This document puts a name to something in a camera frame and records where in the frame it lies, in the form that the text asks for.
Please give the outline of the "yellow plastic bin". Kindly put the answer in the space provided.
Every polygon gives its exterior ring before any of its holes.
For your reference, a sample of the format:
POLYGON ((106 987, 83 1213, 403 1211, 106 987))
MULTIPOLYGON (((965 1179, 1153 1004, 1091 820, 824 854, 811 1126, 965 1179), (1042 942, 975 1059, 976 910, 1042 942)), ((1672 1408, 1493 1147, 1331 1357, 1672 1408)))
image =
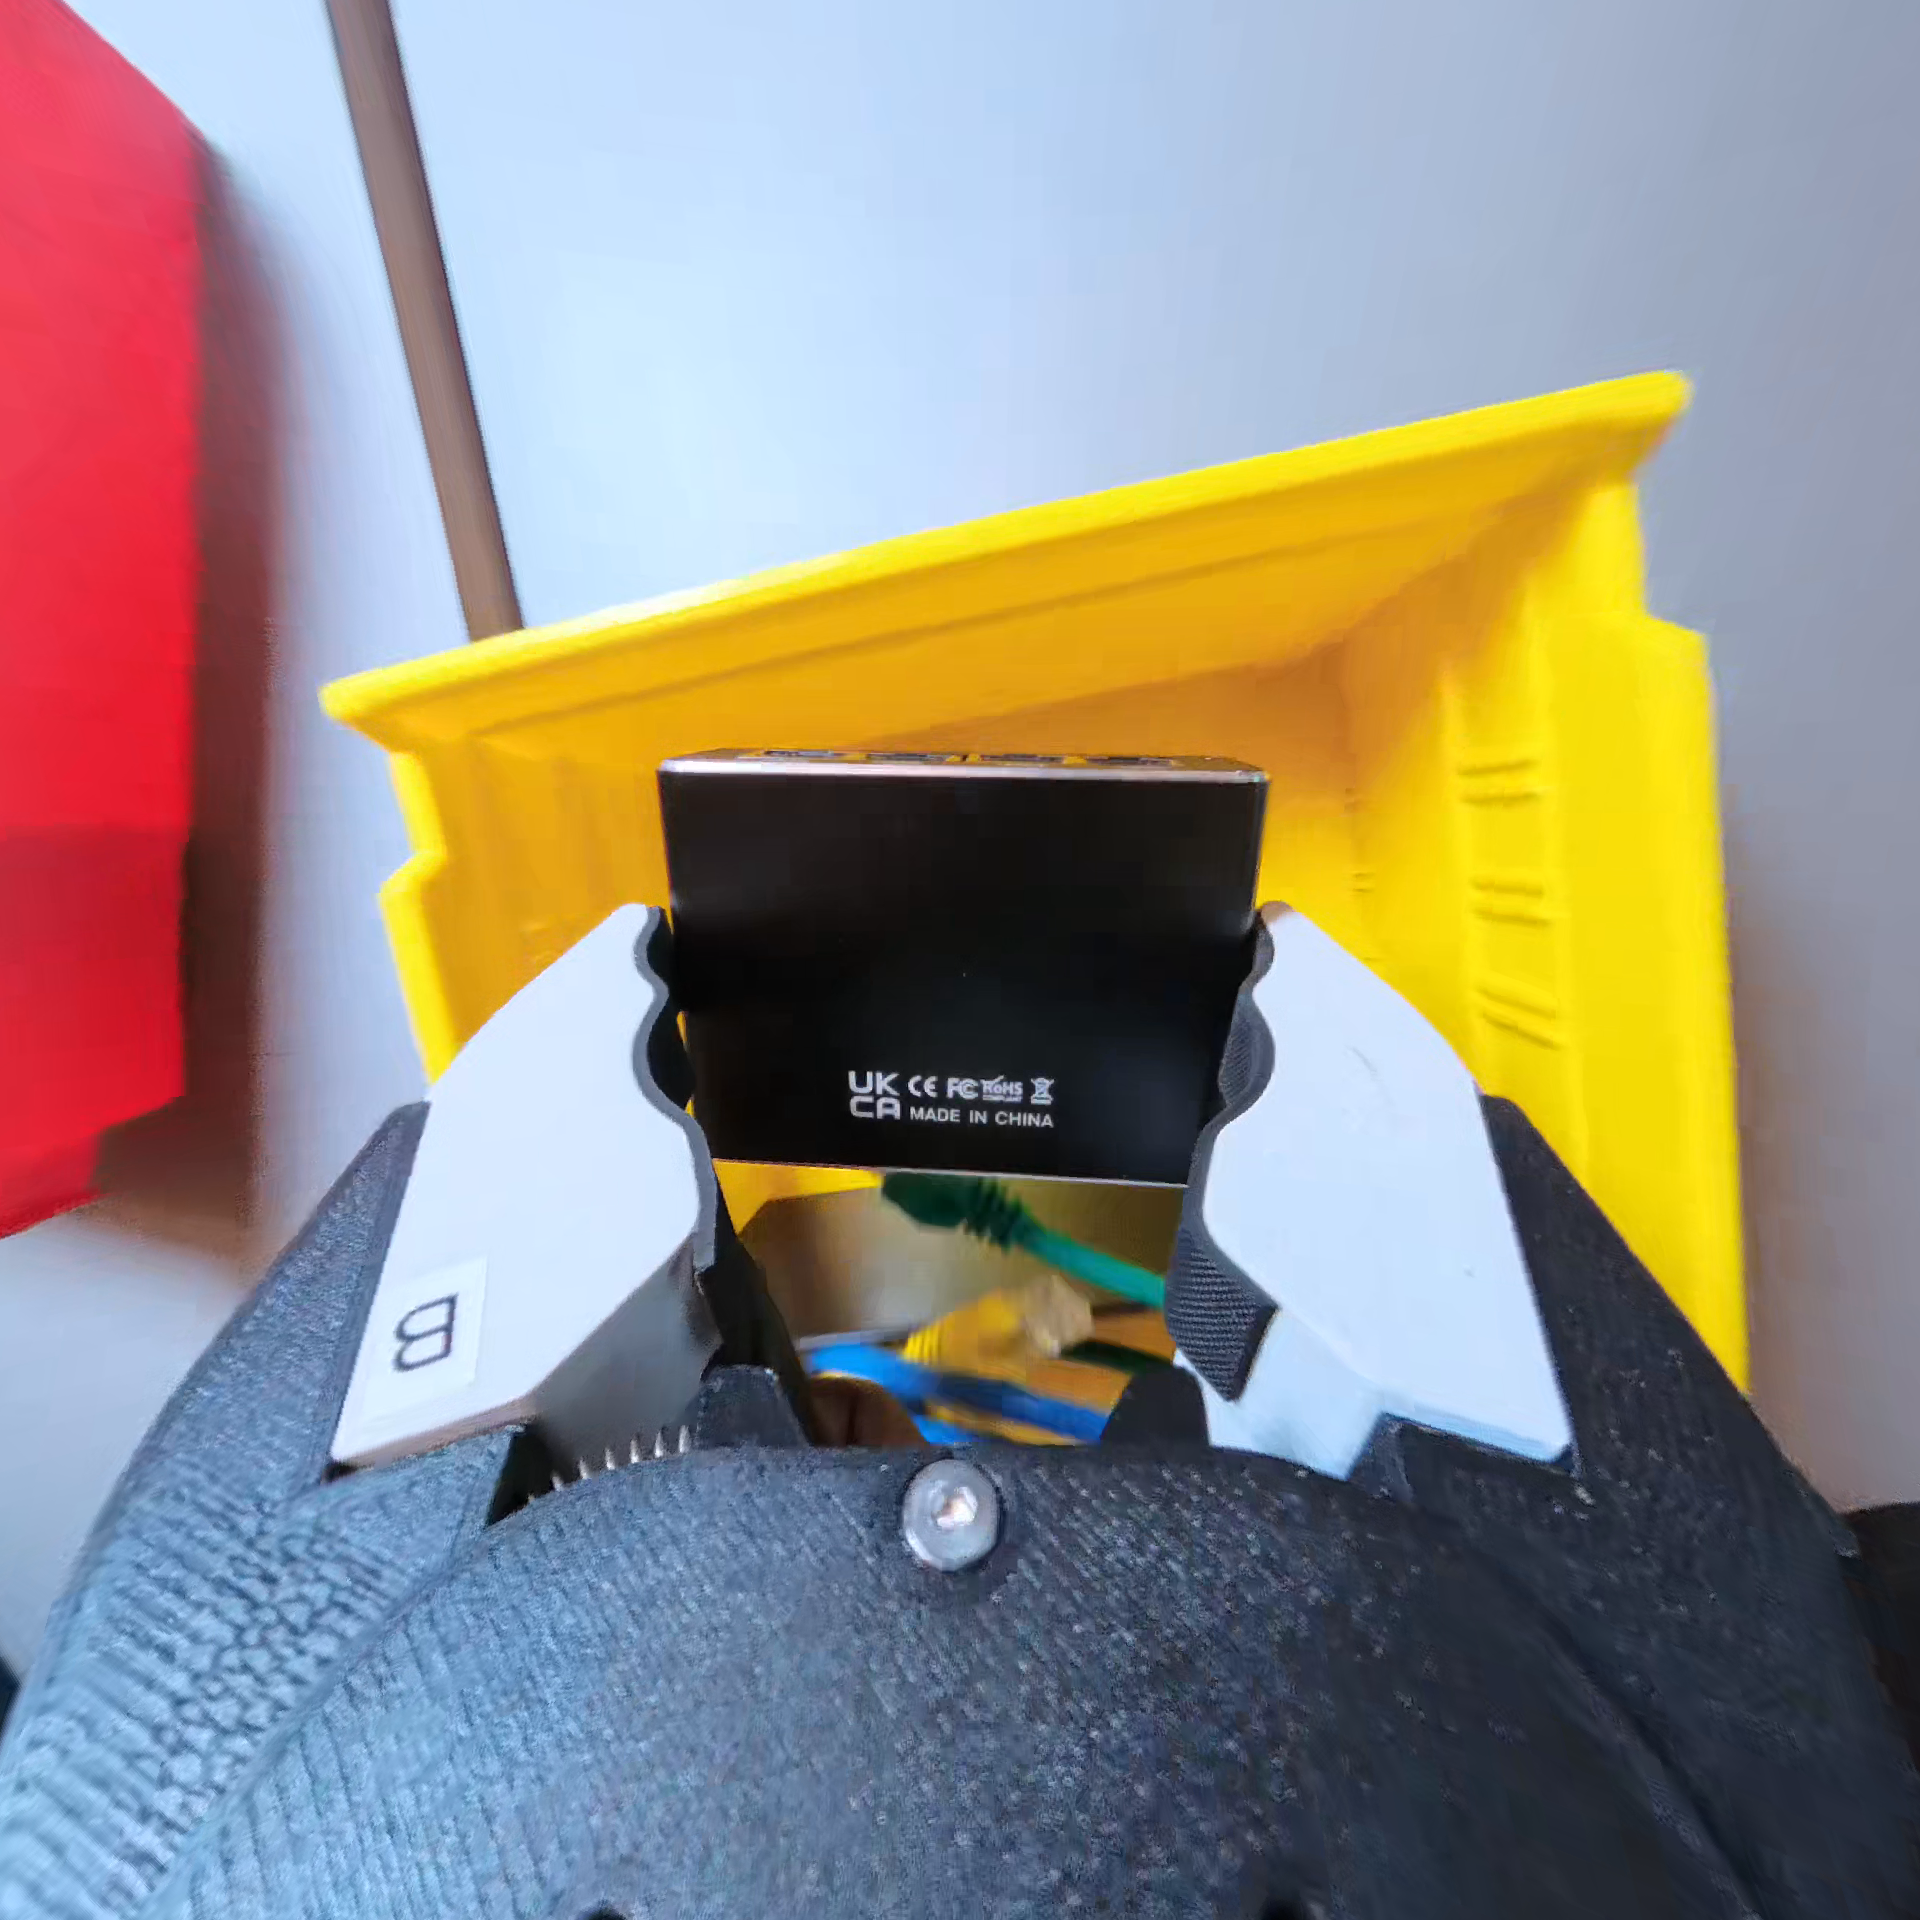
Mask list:
POLYGON ((389 757, 428 1081, 610 908, 659 761, 1226 757, 1300 908, 1522 1107, 1752 1386, 1707 642, 1648 611, 1648 372, 511 632, 320 693, 389 757))

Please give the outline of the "black ethernet splitter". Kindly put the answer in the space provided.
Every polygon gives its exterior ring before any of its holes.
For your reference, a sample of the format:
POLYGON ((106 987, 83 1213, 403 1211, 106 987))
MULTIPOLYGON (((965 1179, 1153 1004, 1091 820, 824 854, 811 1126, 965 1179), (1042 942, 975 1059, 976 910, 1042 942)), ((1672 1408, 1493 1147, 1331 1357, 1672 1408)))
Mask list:
POLYGON ((1179 1187, 1253 958, 1267 773, 695 752, 656 794, 721 1162, 1179 1187))

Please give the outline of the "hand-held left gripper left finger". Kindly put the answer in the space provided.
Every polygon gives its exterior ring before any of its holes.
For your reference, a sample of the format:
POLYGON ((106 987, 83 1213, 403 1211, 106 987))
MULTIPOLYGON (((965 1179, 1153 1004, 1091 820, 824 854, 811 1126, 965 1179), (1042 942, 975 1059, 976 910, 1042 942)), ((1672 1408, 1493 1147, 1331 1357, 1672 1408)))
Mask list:
POLYGON ((425 1104, 330 1464, 363 1473, 499 1428, 562 1473, 636 1457, 723 1338, 707 1140, 667 923, 624 904, 508 1000, 425 1104))

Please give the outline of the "red plastic bin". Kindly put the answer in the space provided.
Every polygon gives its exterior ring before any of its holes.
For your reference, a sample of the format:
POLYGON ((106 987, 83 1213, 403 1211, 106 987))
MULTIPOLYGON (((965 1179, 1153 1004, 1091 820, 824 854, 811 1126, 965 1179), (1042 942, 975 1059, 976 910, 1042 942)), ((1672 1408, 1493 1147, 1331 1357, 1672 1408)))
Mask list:
POLYGON ((71 8, 3 4, 3 1230, 186 1084, 201 142, 71 8))

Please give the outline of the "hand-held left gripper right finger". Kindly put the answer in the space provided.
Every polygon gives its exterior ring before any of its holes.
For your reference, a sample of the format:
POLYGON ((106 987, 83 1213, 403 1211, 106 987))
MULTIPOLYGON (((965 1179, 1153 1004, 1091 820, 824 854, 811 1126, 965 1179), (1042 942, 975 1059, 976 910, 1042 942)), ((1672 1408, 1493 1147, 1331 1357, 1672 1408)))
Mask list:
POLYGON ((1386 1427, 1556 1466, 1572 1422, 1481 1092, 1303 912, 1260 910, 1168 1333, 1208 1442, 1331 1478, 1386 1427))

